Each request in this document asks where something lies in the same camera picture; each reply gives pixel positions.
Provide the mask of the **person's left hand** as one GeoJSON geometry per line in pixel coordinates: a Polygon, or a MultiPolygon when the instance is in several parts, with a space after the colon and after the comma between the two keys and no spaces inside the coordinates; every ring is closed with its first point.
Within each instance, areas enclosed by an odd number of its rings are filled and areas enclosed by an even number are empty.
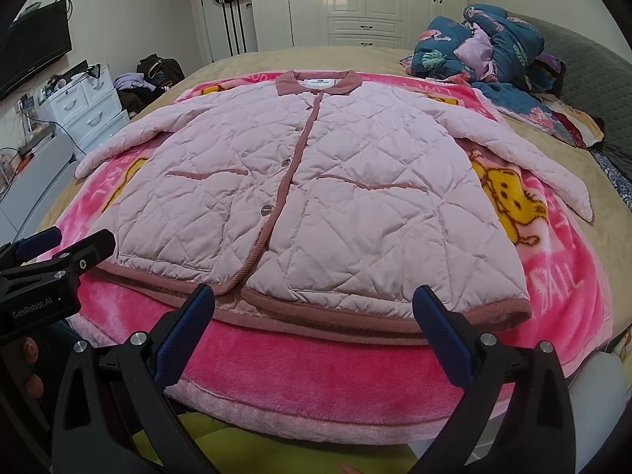
{"type": "Polygon", "coordinates": [[[30,337],[18,339],[9,348],[14,379],[32,399],[38,399],[44,393],[43,381],[34,371],[39,353],[38,345],[30,337]]]}

